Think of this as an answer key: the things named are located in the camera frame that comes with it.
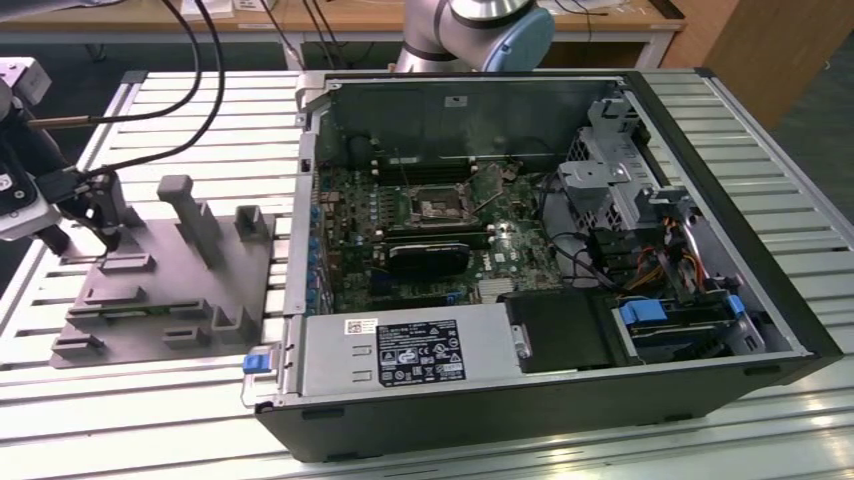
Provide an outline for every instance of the barcode sticker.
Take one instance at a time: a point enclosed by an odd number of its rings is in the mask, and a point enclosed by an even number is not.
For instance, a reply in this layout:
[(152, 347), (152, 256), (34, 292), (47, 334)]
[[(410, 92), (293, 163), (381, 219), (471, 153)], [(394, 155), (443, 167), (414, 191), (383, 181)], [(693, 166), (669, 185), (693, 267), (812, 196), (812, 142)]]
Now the barcode sticker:
[(377, 333), (375, 318), (350, 318), (345, 321), (345, 335)]

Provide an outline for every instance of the white label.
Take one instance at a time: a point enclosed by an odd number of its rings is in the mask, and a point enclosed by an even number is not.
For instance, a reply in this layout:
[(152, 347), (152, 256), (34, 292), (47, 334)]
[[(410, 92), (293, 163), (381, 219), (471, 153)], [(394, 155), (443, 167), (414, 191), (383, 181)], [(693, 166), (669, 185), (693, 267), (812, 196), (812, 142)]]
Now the white label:
[(389, 165), (411, 165), (418, 163), (418, 157), (390, 158)]
[(350, 318), (345, 321), (345, 335), (377, 333), (375, 318)]
[(273, 30), (275, 27), (273, 23), (241, 23), (238, 28), (255, 29), (255, 30)]
[(445, 365), (438, 365), (437, 369), (439, 369), (439, 367), (442, 367), (442, 371), (443, 372), (458, 372), (459, 370), (463, 369), (463, 364), (462, 363), (447, 363)]
[(469, 106), (469, 97), (445, 97), (446, 108), (459, 108)]

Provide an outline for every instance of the motherboard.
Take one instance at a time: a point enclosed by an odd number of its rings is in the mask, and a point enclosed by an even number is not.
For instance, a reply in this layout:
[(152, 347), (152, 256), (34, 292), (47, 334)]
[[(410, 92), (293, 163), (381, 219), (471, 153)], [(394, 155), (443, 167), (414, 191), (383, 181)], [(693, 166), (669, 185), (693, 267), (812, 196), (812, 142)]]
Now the motherboard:
[(319, 175), (335, 313), (494, 303), (561, 286), (537, 217), (542, 174), (511, 159), (374, 166)]

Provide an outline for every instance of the sticker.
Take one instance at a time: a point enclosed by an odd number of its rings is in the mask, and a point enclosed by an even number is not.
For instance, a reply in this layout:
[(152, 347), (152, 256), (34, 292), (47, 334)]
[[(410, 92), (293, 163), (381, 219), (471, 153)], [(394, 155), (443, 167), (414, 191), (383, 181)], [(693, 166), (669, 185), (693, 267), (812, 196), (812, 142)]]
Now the sticker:
[(379, 326), (373, 320), (383, 387), (466, 380), (457, 320)]
[(273, 23), (239, 23), (238, 28), (253, 30), (273, 30), (277, 28)]
[(349, 318), (345, 321), (345, 335), (359, 335), (362, 333), (377, 333), (375, 318)]
[(466, 107), (469, 105), (469, 97), (445, 97), (446, 108)]

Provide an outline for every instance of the table leg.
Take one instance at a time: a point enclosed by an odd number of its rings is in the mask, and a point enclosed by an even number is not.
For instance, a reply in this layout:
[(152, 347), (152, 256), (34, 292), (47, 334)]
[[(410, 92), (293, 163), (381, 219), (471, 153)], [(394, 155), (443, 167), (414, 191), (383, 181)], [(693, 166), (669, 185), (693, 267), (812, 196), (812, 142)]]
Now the table leg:
[(668, 53), (668, 47), (670, 47), (670, 41), (673, 40), (674, 32), (656, 32), (652, 40), (644, 45), (641, 56), (638, 57), (638, 63), (636, 68), (658, 68), (665, 53)]

